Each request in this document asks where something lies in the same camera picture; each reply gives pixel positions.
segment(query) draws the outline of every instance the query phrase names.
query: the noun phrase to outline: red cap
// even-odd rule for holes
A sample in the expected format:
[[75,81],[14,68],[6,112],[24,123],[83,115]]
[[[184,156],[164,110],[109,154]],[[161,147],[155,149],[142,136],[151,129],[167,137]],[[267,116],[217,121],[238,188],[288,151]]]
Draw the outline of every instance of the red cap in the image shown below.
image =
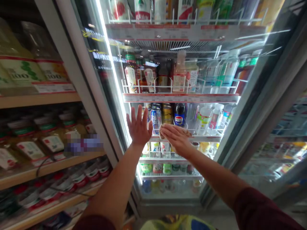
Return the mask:
[[16,195],[19,195],[20,193],[23,193],[24,191],[26,191],[27,188],[28,188],[27,185],[20,185],[20,186],[18,186],[18,187],[14,190],[14,193],[15,193]]
[[55,174],[55,175],[53,176],[53,179],[59,180],[59,179],[61,179],[63,176],[64,176],[64,173],[63,173],[63,172],[58,172],[57,174]]
[[41,181],[35,181],[34,186],[39,188],[43,185],[43,183]]

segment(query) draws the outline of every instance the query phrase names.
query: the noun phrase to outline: refrigerator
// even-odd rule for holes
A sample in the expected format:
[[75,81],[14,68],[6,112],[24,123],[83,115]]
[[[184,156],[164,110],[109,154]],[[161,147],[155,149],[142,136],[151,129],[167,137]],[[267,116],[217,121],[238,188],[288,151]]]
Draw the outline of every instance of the refrigerator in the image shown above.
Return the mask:
[[[300,174],[305,131],[290,132],[281,121],[294,107],[293,124],[305,125],[305,101],[296,101],[307,81],[306,1],[216,1],[211,8],[201,1],[35,2],[70,63],[69,75],[73,65],[81,70],[72,82],[81,99],[84,89],[94,100],[113,166],[131,143],[126,114],[139,104],[151,109],[154,133],[129,198],[137,217],[224,208],[199,172],[159,137],[160,122],[186,128],[193,146],[271,199]],[[291,157],[263,154],[275,142],[280,149],[286,144]]]

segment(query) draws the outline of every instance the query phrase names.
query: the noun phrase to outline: right hand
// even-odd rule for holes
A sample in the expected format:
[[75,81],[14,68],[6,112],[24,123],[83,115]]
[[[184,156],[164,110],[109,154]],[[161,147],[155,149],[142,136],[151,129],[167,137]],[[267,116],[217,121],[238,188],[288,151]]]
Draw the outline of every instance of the right hand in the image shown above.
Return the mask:
[[160,128],[162,135],[175,148],[175,151],[185,159],[189,159],[195,148],[185,134],[185,129],[175,125],[163,124]]

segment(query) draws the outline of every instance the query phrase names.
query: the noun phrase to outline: glass door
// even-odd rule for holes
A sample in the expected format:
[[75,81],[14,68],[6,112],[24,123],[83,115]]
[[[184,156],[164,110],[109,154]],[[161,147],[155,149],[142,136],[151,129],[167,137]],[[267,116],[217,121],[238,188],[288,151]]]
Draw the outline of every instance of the glass door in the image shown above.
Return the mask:
[[[150,111],[148,121],[153,121],[154,130],[136,171],[137,199],[143,204],[182,199],[181,204],[200,205],[206,182],[159,137],[159,127],[163,123],[184,127],[195,148],[216,161],[224,158],[221,153],[229,148],[230,134],[240,130],[238,125],[293,34],[295,23],[289,20],[300,20],[301,3],[72,0],[71,5],[57,4],[77,52],[86,47],[87,53],[79,55],[81,62],[90,58],[106,97],[104,113],[111,113],[123,150],[118,158],[131,142],[126,113],[139,104]],[[70,8],[78,33],[64,16],[71,14]],[[280,19],[282,9],[287,17]],[[85,44],[76,42],[80,36]]]

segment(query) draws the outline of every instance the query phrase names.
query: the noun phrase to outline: gold can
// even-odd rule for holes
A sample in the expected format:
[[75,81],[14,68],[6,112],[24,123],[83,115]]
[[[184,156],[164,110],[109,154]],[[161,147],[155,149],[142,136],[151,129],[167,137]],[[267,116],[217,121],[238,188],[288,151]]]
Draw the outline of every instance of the gold can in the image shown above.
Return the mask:
[[162,108],[164,108],[165,106],[170,106],[170,103],[163,103]]
[[173,114],[172,114],[172,107],[169,105],[166,105],[162,109],[163,115],[162,115],[162,121],[163,124],[173,124]]

